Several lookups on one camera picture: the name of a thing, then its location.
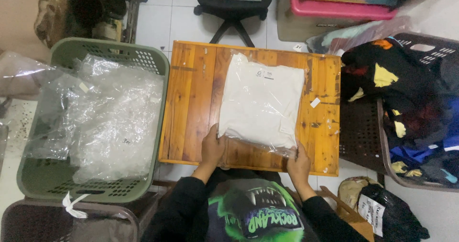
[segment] wooden table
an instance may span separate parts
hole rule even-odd
[[[312,175],[338,176],[340,129],[340,57],[174,41],[164,112],[159,161],[198,165],[201,142],[219,121],[220,105],[231,50],[268,66],[307,69],[296,137],[305,145]],[[311,102],[319,98],[313,108]],[[286,160],[229,139],[221,167],[286,171]]]

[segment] wall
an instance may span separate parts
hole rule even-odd
[[[416,31],[459,40],[459,0],[410,0],[399,15],[409,15]],[[428,242],[454,242],[459,237],[459,193],[410,189],[386,177],[386,188],[410,205],[429,230]]]

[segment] chair wheel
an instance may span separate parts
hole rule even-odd
[[[193,10],[193,13],[198,16],[202,15],[202,7],[200,5],[197,5],[195,9]]]
[[[259,17],[260,17],[260,20],[261,20],[261,21],[264,21],[264,20],[266,20],[266,17],[267,17],[267,16],[268,16],[268,11],[266,10],[266,12],[260,14]]]

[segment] folded white shirt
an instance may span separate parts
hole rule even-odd
[[[220,109],[219,137],[226,134],[273,147],[296,146],[295,125],[304,70],[249,62],[229,64]]]

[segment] green monster print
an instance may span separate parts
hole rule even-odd
[[[303,224],[290,194],[276,182],[228,180],[208,200],[218,204],[217,216],[225,219],[226,234],[251,242],[300,242]]]

